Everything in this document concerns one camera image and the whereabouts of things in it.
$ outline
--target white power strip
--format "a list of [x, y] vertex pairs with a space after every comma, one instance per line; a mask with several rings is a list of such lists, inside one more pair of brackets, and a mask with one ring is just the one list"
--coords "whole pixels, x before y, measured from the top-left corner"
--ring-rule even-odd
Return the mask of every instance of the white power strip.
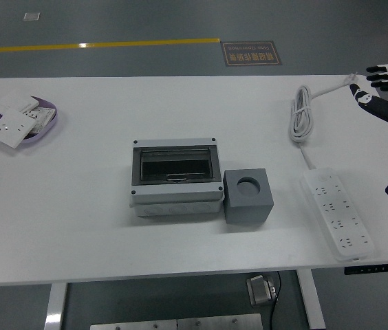
[[336, 259], [362, 259], [374, 251], [368, 231], [333, 169], [308, 170], [301, 185]]

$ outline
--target black cable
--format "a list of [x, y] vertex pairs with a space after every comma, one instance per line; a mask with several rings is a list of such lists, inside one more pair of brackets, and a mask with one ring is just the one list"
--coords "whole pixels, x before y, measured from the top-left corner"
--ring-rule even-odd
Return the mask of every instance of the black cable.
[[272, 319], [273, 319], [273, 317], [274, 317], [275, 306], [277, 306], [277, 301], [278, 301], [278, 297], [279, 297], [279, 292], [281, 291], [281, 276], [280, 276], [280, 274], [279, 274], [278, 271], [277, 271], [277, 274], [278, 274], [279, 286], [278, 286], [277, 295], [275, 296], [275, 299], [274, 299], [274, 304], [273, 304], [273, 306], [272, 306], [272, 309], [270, 310], [270, 320], [269, 320], [270, 330], [273, 330], [273, 329], [274, 329], [274, 328], [272, 327]]

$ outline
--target yellow floor line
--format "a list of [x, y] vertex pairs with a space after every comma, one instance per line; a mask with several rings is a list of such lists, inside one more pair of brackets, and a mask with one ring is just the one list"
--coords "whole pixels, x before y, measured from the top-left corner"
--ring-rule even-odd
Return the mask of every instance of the yellow floor line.
[[182, 45], [187, 43], [219, 43], [218, 38], [198, 39], [169, 39], [169, 40], [148, 40], [148, 41], [119, 41], [113, 43], [68, 43], [62, 45], [34, 45], [0, 47], [0, 52], [26, 52], [30, 50], [69, 50], [76, 48], [101, 48], [101, 47], [132, 47], [132, 46], [153, 46], [153, 45]]

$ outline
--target white table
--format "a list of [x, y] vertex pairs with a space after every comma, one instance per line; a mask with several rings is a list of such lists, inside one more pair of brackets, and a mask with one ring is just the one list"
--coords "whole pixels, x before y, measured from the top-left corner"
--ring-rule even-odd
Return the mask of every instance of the white table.
[[[0, 143], [0, 285], [341, 267], [303, 194], [306, 165], [288, 138], [290, 100], [344, 76], [11, 78], [53, 102], [57, 125], [33, 145]], [[368, 82], [363, 88], [376, 95]], [[388, 263], [388, 124], [347, 87], [313, 102], [307, 151], [338, 171]], [[224, 213], [141, 219], [129, 207], [132, 142], [217, 138], [222, 171], [265, 168], [274, 208], [263, 225]]]

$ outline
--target small label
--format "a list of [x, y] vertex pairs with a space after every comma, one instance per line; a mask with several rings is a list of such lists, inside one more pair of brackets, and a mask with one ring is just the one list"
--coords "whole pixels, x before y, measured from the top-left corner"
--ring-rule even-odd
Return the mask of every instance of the small label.
[[281, 65], [273, 41], [222, 42], [227, 67], [236, 65]]
[[26, 12], [23, 17], [23, 21], [38, 21], [39, 19], [39, 12]]

